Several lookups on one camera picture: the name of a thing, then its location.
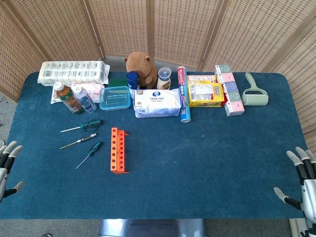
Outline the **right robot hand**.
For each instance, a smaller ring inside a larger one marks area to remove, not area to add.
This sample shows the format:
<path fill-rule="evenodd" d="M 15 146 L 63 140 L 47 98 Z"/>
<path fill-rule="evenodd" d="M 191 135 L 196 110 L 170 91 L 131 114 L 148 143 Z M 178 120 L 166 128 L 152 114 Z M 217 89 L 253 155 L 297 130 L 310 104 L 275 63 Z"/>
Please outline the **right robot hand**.
<path fill-rule="evenodd" d="M 301 191 L 302 200 L 295 200 L 285 195 L 278 187 L 274 187 L 274 192 L 280 200 L 298 210 L 304 212 L 307 220 L 316 223 L 316 157 L 310 150 L 303 150 L 296 147 L 297 154 L 287 151 L 286 154 L 296 167 Z"/>

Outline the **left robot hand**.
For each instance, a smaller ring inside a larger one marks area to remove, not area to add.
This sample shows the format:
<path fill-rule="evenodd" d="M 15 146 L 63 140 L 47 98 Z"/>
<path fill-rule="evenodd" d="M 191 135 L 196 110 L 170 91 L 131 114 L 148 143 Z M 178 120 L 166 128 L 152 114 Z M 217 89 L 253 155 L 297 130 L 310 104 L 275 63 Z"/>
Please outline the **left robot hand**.
<path fill-rule="evenodd" d="M 16 156 L 23 149 L 22 145 L 16 146 L 17 141 L 12 141 L 9 145 L 4 145 L 0 149 L 0 200 L 18 193 L 25 185 L 20 181 L 15 187 L 6 189 L 8 176 L 13 167 Z"/>

